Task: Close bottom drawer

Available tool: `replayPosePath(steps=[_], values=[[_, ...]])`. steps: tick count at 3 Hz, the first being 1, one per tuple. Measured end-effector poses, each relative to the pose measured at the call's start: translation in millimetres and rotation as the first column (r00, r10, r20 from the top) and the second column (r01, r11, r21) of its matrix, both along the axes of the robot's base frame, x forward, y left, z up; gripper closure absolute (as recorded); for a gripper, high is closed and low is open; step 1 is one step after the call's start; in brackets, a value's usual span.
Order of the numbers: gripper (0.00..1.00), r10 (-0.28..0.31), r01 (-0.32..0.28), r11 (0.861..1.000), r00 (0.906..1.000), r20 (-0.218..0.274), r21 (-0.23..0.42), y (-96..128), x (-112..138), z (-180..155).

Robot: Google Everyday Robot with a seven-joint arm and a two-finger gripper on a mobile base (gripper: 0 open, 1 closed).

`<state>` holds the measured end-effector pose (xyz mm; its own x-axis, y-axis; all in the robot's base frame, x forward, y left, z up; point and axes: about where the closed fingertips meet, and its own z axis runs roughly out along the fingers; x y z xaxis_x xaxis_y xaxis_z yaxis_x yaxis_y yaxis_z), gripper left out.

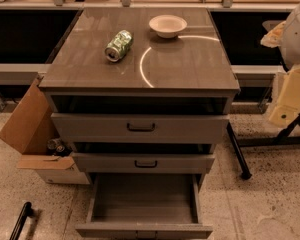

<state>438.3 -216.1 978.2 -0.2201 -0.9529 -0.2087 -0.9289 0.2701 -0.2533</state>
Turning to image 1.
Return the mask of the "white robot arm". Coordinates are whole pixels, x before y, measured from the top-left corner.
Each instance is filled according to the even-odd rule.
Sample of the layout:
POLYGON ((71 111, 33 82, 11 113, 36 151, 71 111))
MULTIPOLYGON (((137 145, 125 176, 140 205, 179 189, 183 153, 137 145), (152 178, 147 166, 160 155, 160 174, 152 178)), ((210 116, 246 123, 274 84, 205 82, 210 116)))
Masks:
POLYGON ((289 71, 279 92, 269 121, 279 127, 287 127, 300 113, 300 4, 287 19, 260 41, 263 46, 278 47, 289 71))

